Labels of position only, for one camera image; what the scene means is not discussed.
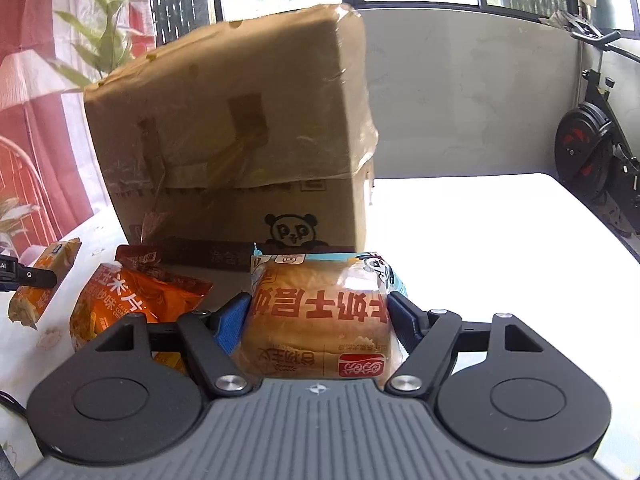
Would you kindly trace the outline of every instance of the gray ridged plate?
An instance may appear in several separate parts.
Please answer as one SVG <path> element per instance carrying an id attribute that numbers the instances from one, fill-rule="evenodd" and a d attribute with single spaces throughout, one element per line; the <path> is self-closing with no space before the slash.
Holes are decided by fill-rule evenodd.
<path id="1" fill-rule="evenodd" d="M 610 480 L 587 458 L 516 467 L 459 447 L 413 399 L 373 380 L 265 380 L 212 403 L 177 446 L 117 467 L 46 458 L 28 480 Z"/>

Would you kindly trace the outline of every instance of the table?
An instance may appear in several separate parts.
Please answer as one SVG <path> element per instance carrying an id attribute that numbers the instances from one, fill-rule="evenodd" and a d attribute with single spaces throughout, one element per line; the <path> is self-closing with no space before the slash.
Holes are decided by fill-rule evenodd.
<path id="1" fill-rule="evenodd" d="M 596 459 L 621 479 L 640 474 L 640 265 L 580 202 L 541 174 L 376 180 L 367 229 L 367 250 L 385 257 L 421 308 L 475 321 L 513 312 L 586 371 L 613 406 Z M 83 246 L 37 332 L 11 324 L 9 295 L 0 296 L 0 389 L 21 402 L 71 355 L 76 298 L 124 242 L 111 209 L 73 236 Z M 229 297 L 245 288 L 226 277 L 214 286 Z M 479 360 L 465 354 L 458 367 Z M 28 427 L 0 410 L 0 428 L 0 444 L 24 472 L 40 456 Z"/>

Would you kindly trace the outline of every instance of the lamp shade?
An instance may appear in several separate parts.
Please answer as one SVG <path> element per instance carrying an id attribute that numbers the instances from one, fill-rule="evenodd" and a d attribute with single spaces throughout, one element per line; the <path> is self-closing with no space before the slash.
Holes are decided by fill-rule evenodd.
<path id="1" fill-rule="evenodd" d="M 68 90 L 78 88 L 33 49 L 9 54 L 0 64 L 0 110 Z"/>

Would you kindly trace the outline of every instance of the black cable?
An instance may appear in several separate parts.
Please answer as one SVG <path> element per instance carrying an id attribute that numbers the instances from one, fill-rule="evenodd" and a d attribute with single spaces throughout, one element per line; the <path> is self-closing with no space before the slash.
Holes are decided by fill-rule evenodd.
<path id="1" fill-rule="evenodd" d="M 27 410 L 24 409 L 24 406 L 20 404 L 17 400 L 15 400 L 11 395 L 6 392 L 0 390 L 0 404 L 8 409 L 10 412 L 15 413 L 15 415 L 21 416 L 26 420 L 27 418 Z"/>

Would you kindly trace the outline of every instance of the rice cracker bag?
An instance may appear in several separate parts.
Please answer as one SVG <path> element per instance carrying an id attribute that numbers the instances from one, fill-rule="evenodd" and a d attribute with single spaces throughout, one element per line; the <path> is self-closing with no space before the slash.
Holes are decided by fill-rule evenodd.
<path id="1" fill-rule="evenodd" d="M 233 359 L 271 378 L 376 378 L 402 362 L 386 295 L 404 286 L 377 254 L 254 256 L 254 297 Z"/>
<path id="2" fill-rule="evenodd" d="M 196 308 L 211 288 L 210 283 L 165 271 L 162 276 L 180 285 L 121 264 L 100 264 L 82 289 L 69 319 L 74 349 L 129 312 L 141 312 L 149 323 L 175 321 Z"/>

